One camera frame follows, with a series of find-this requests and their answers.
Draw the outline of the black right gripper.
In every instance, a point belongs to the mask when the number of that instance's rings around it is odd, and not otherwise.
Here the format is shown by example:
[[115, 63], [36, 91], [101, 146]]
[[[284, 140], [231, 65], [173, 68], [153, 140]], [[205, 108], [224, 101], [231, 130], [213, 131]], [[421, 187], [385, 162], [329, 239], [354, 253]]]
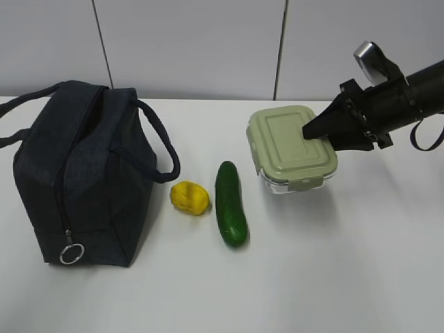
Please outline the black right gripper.
[[360, 88], [354, 79], [340, 84], [341, 93], [303, 126], [305, 139], [327, 136], [335, 151], [371, 151], [393, 145], [390, 132], [402, 127], [411, 108], [403, 78]]

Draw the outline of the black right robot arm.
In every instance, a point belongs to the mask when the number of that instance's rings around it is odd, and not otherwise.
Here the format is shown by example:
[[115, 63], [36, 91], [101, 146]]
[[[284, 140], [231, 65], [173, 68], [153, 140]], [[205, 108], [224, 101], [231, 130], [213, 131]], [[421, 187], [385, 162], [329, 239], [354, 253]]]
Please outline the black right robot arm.
[[392, 146], [390, 133], [443, 113], [443, 62], [404, 76], [392, 61], [383, 62], [388, 78], [362, 89], [350, 79], [340, 94], [303, 126], [305, 139], [326, 138], [335, 151], [371, 151]]

